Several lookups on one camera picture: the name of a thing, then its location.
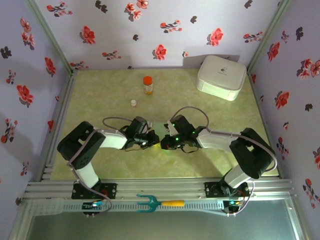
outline cable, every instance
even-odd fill
[[[240,193],[241,195],[242,195],[242,197],[243,197],[243,201],[245,201],[245,194],[244,194],[244,192],[243,191],[240,191],[240,190],[238,190],[238,193]]]
[[[251,190],[251,192],[250,192],[250,195],[249,195],[247,201],[246,201],[245,204],[240,208],[239,211],[233,213],[234,216],[237,215],[237,214],[239,214],[239,213],[241,213],[241,212],[245,209],[245,207],[248,205],[248,202],[249,202],[251,196],[252,196],[253,193],[254,193],[255,187],[256,187],[256,184],[255,184],[254,181],[252,181],[252,190]]]
[[[125,121],[132,122],[132,120],[127,119],[127,118],[125,118],[125,117],[120,117],[120,116],[110,116],[110,117],[105,117],[104,119],[102,119],[103,125],[105,125],[105,126],[108,127],[108,128],[111,128],[111,129],[114,129],[114,130],[118,130],[118,131],[119,131],[118,128],[116,128],[116,127],[114,127],[114,126],[110,126],[110,125],[105,124],[105,120],[108,120],[108,119],[121,119],[121,120],[125,120]]]
[[[73,155],[73,157],[72,157],[72,158],[68,161],[68,163],[66,164],[68,167],[71,168],[71,170],[72,170],[73,174],[75,175],[77,181],[79,181],[79,183],[80,183],[84,188],[86,188],[87,190],[93,192],[93,193],[96,194],[96,195],[100,195],[101,197],[103,197],[103,199],[106,199],[106,200],[110,203],[109,208],[106,209],[106,210],[103,211],[103,212],[100,212],[99,214],[111,210],[111,208],[112,208],[112,206],[113,206],[111,199],[110,199],[107,195],[102,194],[102,193],[100,193],[100,192],[98,192],[98,191],[96,191],[96,190],[93,190],[93,189],[91,189],[90,187],[88,187],[88,186],[81,180],[81,178],[79,177],[79,175],[78,175],[77,172],[76,172],[76,169],[74,168],[74,166],[73,166],[71,163],[72,163],[72,162],[77,158],[77,156],[82,152],[82,150],[85,148],[85,146],[87,145],[87,143],[89,142],[89,140],[92,138],[92,136],[93,136],[95,133],[100,132],[100,131],[102,131],[102,129],[95,129],[93,132],[91,132],[91,133],[89,134],[89,136],[86,138],[86,140],[84,141],[84,143],[82,144],[82,146],[79,148],[79,150]]]
[[[197,147],[196,150],[192,150],[192,151],[185,151],[184,148],[180,148],[182,150],[182,152],[184,152],[185,154],[192,154],[192,153],[195,153],[196,151],[199,150],[199,148]]]
[[[277,165],[278,165],[278,160],[276,158],[276,156],[268,149],[266,148],[264,145],[262,145],[261,143],[249,138],[249,137],[246,137],[246,136],[242,136],[241,134],[238,134],[238,133],[233,133],[233,132],[224,132],[224,131],[212,131],[211,129],[209,129],[209,117],[208,115],[203,111],[201,110],[200,108],[198,107],[195,107],[195,106],[185,106],[185,107],[182,107],[180,108],[170,119],[170,121],[183,109],[187,109],[187,108],[190,108],[190,109],[196,109],[198,111],[200,111],[206,118],[206,125],[205,125],[205,128],[206,130],[211,133],[211,134],[217,134],[217,135],[221,135],[221,136],[226,136],[226,137],[236,137],[236,138],[242,138],[242,139],[245,139],[255,145],[257,145],[258,147],[262,148],[263,150],[265,150],[273,159],[273,166],[269,169],[266,169],[264,172],[270,172],[270,171],[273,171],[277,168]]]
[[[224,216],[224,217],[228,217],[229,216],[229,213],[219,212],[219,211],[215,211],[215,210],[197,209],[197,211],[198,212],[208,213],[208,214],[216,214],[216,215],[220,215],[220,216]]]
[[[139,148],[139,149],[131,149],[131,150],[128,150],[128,151],[125,149],[124,151],[125,151],[125,152],[131,152],[131,151],[139,151],[139,150],[142,150],[142,148]]]

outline small vial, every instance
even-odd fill
[[[151,76],[145,76],[143,78],[143,88],[145,94],[152,94],[154,91],[154,86],[152,84],[152,77]]]
[[[133,109],[137,108],[137,101],[136,100],[131,100],[131,106]]]

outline yellow handle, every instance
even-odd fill
[[[161,205],[167,206],[167,207],[184,207],[185,201],[184,200],[162,201]]]

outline tabletop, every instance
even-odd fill
[[[133,119],[140,116],[153,122],[158,134],[178,109],[193,106],[206,112],[212,130],[240,132],[252,128],[268,142],[249,79],[245,79],[238,97],[227,101],[197,90],[198,71],[183,68],[79,71],[61,138],[82,121],[105,128],[102,119],[106,117]],[[145,76],[153,79],[153,93],[150,95],[144,93]],[[131,100],[136,100],[137,108],[132,108]],[[206,124],[206,118],[195,109],[184,109],[181,114],[194,127]],[[128,122],[110,119],[108,124],[121,128]],[[222,177],[237,165],[231,152],[207,148],[188,154],[180,149],[162,150],[159,144],[130,152],[100,148],[91,162],[101,179]],[[66,164],[58,153],[52,180],[75,178]],[[277,176],[278,172],[274,170],[264,175]]]

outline metal rail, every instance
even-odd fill
[[[103,183],[116,183],[117,191],[114,202],[139,202],[136,194],[154,195],[159,201],[182,199],[185,201],[208,201],[205,182],[218,182],[220,178],[144,178],[110,179]],[[73,181],[29,182],[24,199],[65,198],[71,199]],[[294,197],[294,187],[289,179],[262,177],[255,181],[252,200],[278,200]],[[214,200],[237,200],[238,198],[221,197]]]

